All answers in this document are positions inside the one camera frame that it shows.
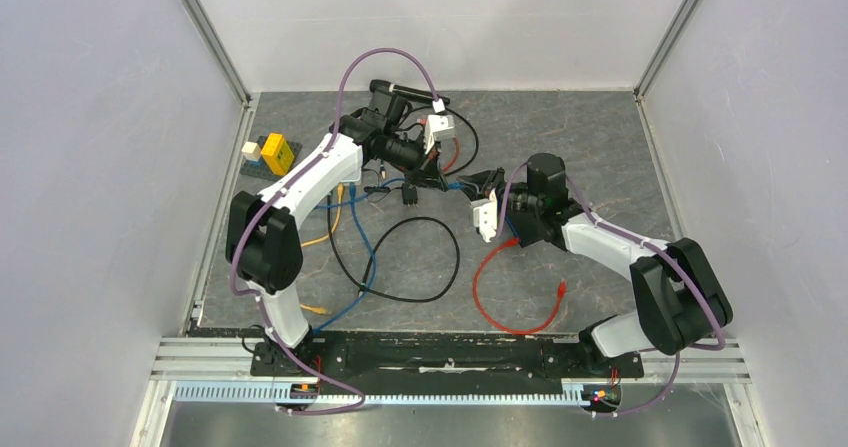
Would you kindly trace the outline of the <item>white network switch box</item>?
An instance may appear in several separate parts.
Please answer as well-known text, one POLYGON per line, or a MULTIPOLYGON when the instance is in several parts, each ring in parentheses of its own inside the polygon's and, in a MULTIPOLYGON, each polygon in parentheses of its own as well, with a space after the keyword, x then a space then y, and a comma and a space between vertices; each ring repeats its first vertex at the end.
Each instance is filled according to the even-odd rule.
POLYGON ((361 169, 344 173, 338 180, 339 184, 353 184, 359 186, 363 180, 363 172, 361 169))

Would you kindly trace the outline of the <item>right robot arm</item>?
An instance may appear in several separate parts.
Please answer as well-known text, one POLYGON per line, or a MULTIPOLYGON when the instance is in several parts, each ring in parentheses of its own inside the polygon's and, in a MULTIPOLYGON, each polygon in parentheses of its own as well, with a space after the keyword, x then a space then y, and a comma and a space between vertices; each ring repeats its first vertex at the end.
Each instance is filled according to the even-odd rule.
POLYGON ((503 169, 459 178, 483 240, 510 228, 523 247, 547 242, 601 264, 632 286, 633 311, 580 332, 577 359, 585 372, 602 375, 632 352, 673 356, 687 348, 725 348, 733 310, 696 241, 655 239, 601 218, 558 156, 537 153, 522 167, 523 181, 503 169))

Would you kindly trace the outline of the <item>black power adapter with cord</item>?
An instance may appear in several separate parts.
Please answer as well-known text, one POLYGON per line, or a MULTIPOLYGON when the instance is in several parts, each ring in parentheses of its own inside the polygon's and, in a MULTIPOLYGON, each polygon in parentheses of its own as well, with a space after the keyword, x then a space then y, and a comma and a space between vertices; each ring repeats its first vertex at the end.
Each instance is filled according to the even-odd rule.
POLYGON ((417 187, 409 182, 403 182, 397 186, 369 186, 364 188, 366 196, 381 195, 388 196, 390 193, 398 191, 401 194, 402 203, 406 206, 417 205, 419 201, 417 187))

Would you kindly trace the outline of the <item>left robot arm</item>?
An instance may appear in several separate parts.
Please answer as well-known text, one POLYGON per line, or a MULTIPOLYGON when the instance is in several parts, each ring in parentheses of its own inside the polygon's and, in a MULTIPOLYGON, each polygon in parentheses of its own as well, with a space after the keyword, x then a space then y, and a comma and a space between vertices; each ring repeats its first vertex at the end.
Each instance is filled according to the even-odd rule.
POLYGON ((446 97, 432 98, 433 112, 415 138, 398 135, 407 104, 428 101, 425 92, 383 81, 368 106, 340 115, 319 145, 287 175, 258 194, 233 197, 227 223, 226 259, 230 279, 247 286, 237 296, 255 296, 267 335, 279 346, 276 363, 291 375, 307 372, 314 360, 303 341, 311 331, 300 307, 295 280, 303 265, 300 228, 306 217, 340 183, 357 183, 371 160, 400 170, 405 183, 446 191, 439 157, 442 141, 453 137, 454 118, 446 97))

